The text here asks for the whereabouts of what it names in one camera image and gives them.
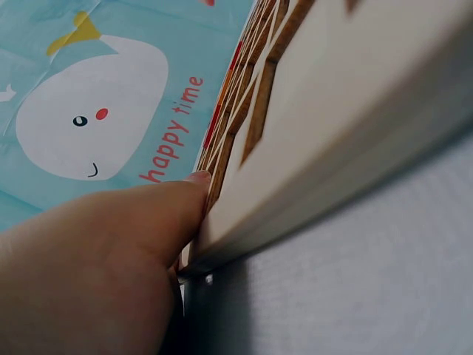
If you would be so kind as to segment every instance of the wooden frame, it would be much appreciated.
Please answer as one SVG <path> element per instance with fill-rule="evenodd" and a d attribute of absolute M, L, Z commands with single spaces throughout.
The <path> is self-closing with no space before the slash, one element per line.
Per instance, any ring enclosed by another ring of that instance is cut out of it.
<path fill-rule="evenodd" d="M 284 236 L 470 122 L 469 0 L 363 0 L 355 11 L 349 3 L 255 7 L 198 164 L 213 179 L 183 276 Z M 327 30 L 317 34 L 324 21 Z M 330 37 L 319 48 L 314 36 Z M 291 67 L 297 61 L 304 63 Z M 241 164 L 221 193 L 245 120 Z M 263 135 L 268 120 L 272 130 Z"/>

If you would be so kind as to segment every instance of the gray wall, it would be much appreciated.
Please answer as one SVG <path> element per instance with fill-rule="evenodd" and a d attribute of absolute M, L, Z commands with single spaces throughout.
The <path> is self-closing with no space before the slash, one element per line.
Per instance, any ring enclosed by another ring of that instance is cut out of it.
<path fill-rule="evenodd" d="M 473 134 L 213 277 L 195 354 L 473 354 Z"/>

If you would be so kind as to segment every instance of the red nose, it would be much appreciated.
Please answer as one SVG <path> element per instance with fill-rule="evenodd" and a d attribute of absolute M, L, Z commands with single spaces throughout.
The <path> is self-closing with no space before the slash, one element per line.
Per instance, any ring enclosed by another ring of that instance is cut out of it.
<path fill-rule="evenodd" d="M 99 121 L 102 121 L 107 115 L 109 114 L 109 110 L 107 109 L 99 109 L 95 114 L 95 118 Z"/>

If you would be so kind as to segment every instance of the fingernail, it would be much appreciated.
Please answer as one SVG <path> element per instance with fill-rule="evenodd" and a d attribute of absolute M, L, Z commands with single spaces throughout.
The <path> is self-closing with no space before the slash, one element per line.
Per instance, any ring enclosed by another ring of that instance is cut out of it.
<path fill-rule="evenodd" d="M 191 183 L 197 183 L 199 185 L 209 185 L 211 180 L 212 175 L 210 174 L 210 172 L 207 172 L 205 170 L 192 173 L 186 178 L 186 181 L 189 181 Z"/>

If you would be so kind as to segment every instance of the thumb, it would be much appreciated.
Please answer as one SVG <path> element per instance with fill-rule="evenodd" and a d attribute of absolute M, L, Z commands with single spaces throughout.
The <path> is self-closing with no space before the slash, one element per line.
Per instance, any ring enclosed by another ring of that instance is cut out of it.
<path fill-rule="evenodd" d="M 170 268 L 202 222 L 211 175 L 195 172 L 185 181 L 126 190 L 132 212 L 119 223 L 139 248 Z"/>

